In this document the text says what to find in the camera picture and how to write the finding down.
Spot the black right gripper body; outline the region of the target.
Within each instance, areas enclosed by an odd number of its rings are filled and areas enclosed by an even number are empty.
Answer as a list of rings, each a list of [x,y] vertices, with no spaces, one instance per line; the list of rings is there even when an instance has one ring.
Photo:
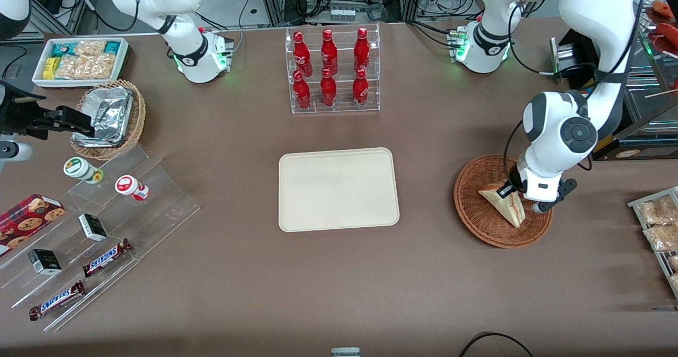
[[[1,81],[2,105],[1,105],[1,131],[3,135],[19,135],[47,139],[46,129],[35,129],[35,120],[44,118],[47,111],[38,105],[38,101],[46,99],[43,95],[32,94]]]

